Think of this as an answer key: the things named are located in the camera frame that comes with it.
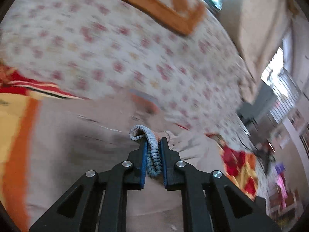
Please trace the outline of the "beige zip jacket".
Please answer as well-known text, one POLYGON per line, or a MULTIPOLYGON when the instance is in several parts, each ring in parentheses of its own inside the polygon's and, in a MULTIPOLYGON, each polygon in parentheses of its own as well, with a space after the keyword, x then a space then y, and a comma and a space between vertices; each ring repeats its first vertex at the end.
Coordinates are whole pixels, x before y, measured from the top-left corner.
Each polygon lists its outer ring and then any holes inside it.
POLYGON ((197 170, 224 170, 219 146, 200 130, 169 122, 159 102, 136 90, 101 100, 42 100, 29 145, 26 210, 32 225, 86 171, 110 170, 138 144, 134 125, 166 137, 169 147, 197 170))

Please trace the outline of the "window with lattice grille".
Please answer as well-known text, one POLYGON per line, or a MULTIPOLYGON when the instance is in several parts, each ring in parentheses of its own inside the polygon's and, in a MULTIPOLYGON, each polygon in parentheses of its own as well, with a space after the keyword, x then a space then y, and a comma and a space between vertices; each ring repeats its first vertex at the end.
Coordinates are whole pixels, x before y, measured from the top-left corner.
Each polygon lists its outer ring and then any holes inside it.
POLYGON ((261 79, 277 97, 270 114, 276 123, 280 123, 296 105, 300 97, 300 90, 294 83, 290 73, 284 68, 282 48, 278 48, 269 64, 264 69, 261 79))

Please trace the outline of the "orange red yellow blanket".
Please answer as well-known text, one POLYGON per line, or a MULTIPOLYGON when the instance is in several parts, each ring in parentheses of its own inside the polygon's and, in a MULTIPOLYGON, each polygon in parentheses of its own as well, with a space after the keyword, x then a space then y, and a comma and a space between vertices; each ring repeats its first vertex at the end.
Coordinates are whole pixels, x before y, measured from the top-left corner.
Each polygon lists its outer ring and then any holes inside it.
POLYGON ((45 97, 77 98, 54 83, 23 77, 1 64, 1 231, 28 231, 29 141, 39 101, 45 97))

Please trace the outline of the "orange checkered plush mat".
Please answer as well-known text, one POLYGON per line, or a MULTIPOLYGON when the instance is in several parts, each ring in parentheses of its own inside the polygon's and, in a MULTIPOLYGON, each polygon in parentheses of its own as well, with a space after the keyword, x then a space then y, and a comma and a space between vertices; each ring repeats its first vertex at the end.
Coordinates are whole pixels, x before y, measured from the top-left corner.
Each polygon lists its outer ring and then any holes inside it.
POLYGON ((180 35, 192 34, 206 15, 203 0, 122 0, 180 35))

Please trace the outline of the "beige curtain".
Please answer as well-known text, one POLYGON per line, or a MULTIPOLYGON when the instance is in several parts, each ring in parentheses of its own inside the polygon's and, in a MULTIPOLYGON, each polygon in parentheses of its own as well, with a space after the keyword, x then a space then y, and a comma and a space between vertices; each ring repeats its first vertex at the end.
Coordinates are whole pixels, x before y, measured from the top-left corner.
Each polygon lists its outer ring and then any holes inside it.
POLYGON ((223 0, 219 21, 249 72, 240 83, 241 96, 253 103, 261 75, 290 24, 288 3, 286 0, 223 0))

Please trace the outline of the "floral white quilt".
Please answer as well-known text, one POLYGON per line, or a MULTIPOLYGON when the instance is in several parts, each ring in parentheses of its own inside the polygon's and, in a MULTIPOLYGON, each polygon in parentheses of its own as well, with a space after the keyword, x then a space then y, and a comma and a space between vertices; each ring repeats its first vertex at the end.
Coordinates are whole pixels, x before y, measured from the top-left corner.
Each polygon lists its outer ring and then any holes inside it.
POLYGON ((120 0, 15 0, 1 22, 1 58, 79 97, 136 89, 174 123, 217 132, 235 150, 250 144, 236 115, 248 72, 211 13, 181 37, 120 0))

